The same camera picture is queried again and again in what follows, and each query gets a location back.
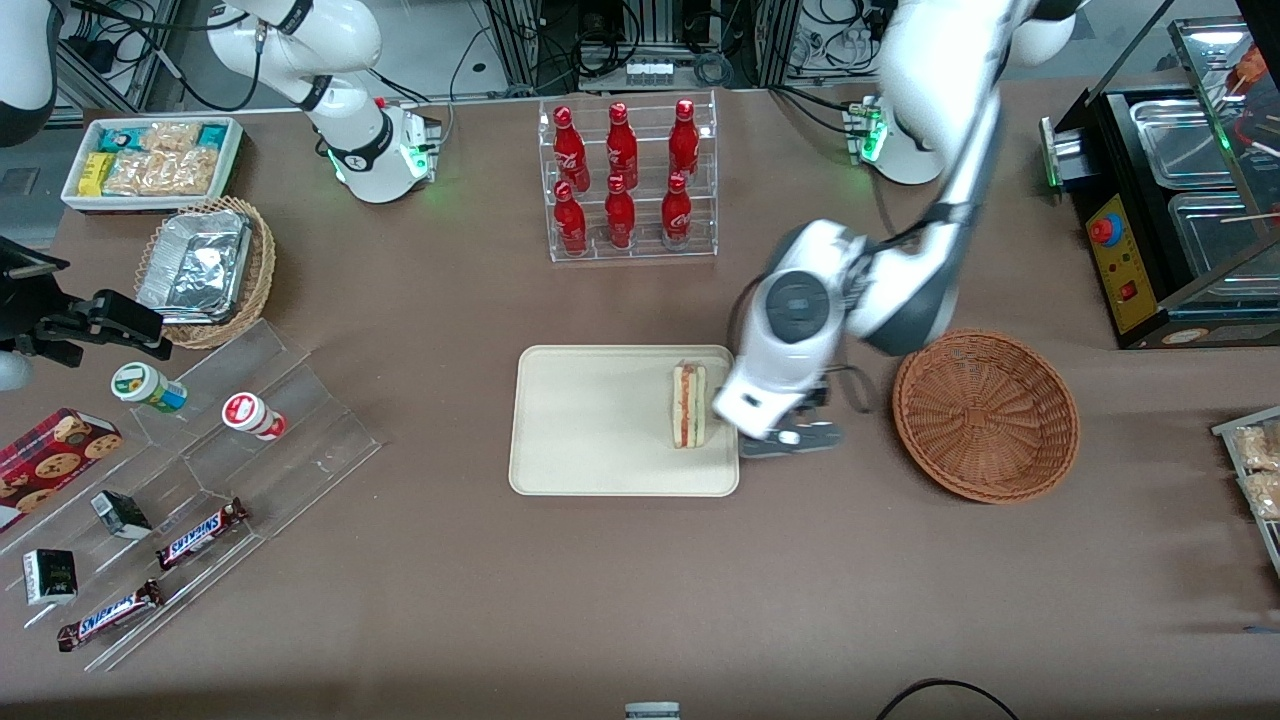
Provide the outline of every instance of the wicker basket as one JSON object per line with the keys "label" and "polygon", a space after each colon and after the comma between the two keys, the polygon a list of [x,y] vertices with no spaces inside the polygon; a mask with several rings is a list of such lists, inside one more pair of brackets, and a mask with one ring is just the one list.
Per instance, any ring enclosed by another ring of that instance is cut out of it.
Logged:
{"label": "wicker basket", "polygon": [[909,355],[893,383],[893,420],[929,477],[982,502],[1051,491],[1080,446],[1062,378],[1025,345],[984,331],[952,331]]}
{"label": "wicker basket", "polygon": [[[253,220],[253,237],[248,249],[248,268],[241,281],[239,307],[230,320],[220,325],[165,325],[164,337],[174,345],[189,347],[191,350],[211,350],[218,347],[248,329],[266,305],[266,296],[271,292],[271,273],[275,272],[275,240],[271,237],[271,228],[266,227],[262,215],[252,205],[236,197],[219,197],[209,202],[201,202],[179,210],[180,213],[214,213],[218,210],[234,210],[243,213]],[[151,242],[142,251],[142,263],[134,274],[133,292],[142,287],[142,278],[151,264],[151,251],[156,246],[160,228],[151,233]]]}

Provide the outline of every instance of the table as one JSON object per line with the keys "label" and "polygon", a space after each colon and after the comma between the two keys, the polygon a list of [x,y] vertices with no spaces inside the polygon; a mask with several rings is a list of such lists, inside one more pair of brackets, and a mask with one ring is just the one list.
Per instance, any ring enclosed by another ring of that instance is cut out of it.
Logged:
{"label": "table", "polygon": [[[388,206],[334,182],[301,114],[243,115],[234,188],[279,243],[266,316],[388,445],[116,671],[82,674],[51,629],[0,607],[0,703],[24,703],[0,715],[600,719],[678,700],[689,720],[845,719],[954,676],[1024,717],[1274,716],[1280,646],[1240,628],[1276,620],[1280,584],[1208,428],[1280,405],[1280,354],[1114,350],[1036,143],[1036,120],[1082,86],[1004,86],[1006,138],[961,279],[955,327],[1028,342],[1080,409],[1074,471],[1011,507],[941,491],[887,411],[854,415],[838,393],[840,448],[744,462],[727,498],[508,487],[530,345],[719,343],[786,229],[827,217],[883,237],[841,138],[769,95],[718,94],[719,258],[630,268],[548,261],[536,102],[458,108],[438,182]],[[899,227],[931,199],[884,192]],[[68,213],[63,287],[128,288],[155,223]],[[123,413],[106,378],[133,357],[42,363],[4,397],[0,437],[61,405]],[[849,359],[887,398],[896,361]],[[929,692],[899,717],[995,716]]]}

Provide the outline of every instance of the red bottle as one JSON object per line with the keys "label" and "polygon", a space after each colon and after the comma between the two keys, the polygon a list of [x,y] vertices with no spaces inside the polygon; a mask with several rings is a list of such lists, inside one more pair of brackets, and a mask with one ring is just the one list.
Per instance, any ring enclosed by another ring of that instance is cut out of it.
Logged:
{"label": "red bottle", "polygon": [[591,187],[591,173],[586,169],[586,146],[573,127],[573,113],[561,105],[552,113],[556,122],[556,164],[561,179],[573,183],[573,190],[586,192]]}
{"label": "red bottle", "polygon": [[627,122],[627,106],[622,102],[609,105],[609,137],[604,146],[609,151],[609,174],[621,174],[627,190],[635,190],[640,183],[640,150],[636,133]]}
{"label": "red bottle", "polygon": [[627,182],[620,173],[609,176],[609,196],[604,199],[604,214],[609,218],[609,242],[618,250],[631,247],[631,233],[636,229],[636,204],[627,192]]}
{"label": "red bottle", "polygon": [[680,250],[689,243],[689,213],[692,205],[685,192],[685,174],[671,173],[667,178],[667,196],[662,199],[662,241],[669,250]]}
{"label": "red bottle", "polygon": [[573,187],[566,181],[556,183],[556,229],[559,231],[564,252],[582,255],[586,252],[586,214],[573,200]]}
{"label": "red bottle", "polygon": [[676,102],[676,126],[671,128],[671,172],[698,174],[698,128],[694,126],[694,101]]}

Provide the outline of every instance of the snickers bar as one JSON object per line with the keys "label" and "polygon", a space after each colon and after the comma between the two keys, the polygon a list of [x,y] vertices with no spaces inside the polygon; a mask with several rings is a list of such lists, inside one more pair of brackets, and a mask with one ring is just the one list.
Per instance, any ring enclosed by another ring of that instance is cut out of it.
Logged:
{"label": "snickers bar", "polygon": [[157,550],[156,557],[160,559],[160,569],[169,570],[174,565],[195,556],[207,547],[209,543],[214,542],[218,536],[232,529],[233,525],[237,525],[246,518],[248,518],[248,511],[241,505],[239,498],[232,498],[229,503],[220,507],[207,520],[173,541],[169,547]]}
{"label": "snickers bar", "polygon": [[79,623],[72,623],[58,630],[58,650],[59,652],[70,652],[93,639],[102,630],[120,626],[145,610],[160,607],[164,603],[160,585],[155,580],[147,580],[137,592],[122,597]]}

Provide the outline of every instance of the cookie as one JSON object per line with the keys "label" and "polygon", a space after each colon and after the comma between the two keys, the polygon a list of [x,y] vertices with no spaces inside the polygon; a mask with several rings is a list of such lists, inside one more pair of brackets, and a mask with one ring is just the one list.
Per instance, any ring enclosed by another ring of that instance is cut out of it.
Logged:
{"label": "cookie", "polygon": [[44,505],[45,501],[52,495],[54,491],[51,489],[37,489],[31,495],[23,496],[14,507],[18,509],[18,512],[35,512],[36,509]]}
{"label": "cookie", "polygon": [[54,439],[69,445],[79,445],[84,442],[90,432],[92,432],[92,428],[88,427],[88,423],[74,415],[68,415],[54,425]]}
{"label": "cookie", "polygon": [[102,436],[84,447],[84,457],[91,460],[106,457],[108,455],[115,452],[115,448],[120,447],[123,442],[124,438],[115,433]]}
{"label": "cookie", "polygon": [[59,452],[58,455],[50,455],[41,460],[40,465],[36,465],[36,477],[45,480],[60,478],[76,468],[79,468],[79,455],[74,452]]}

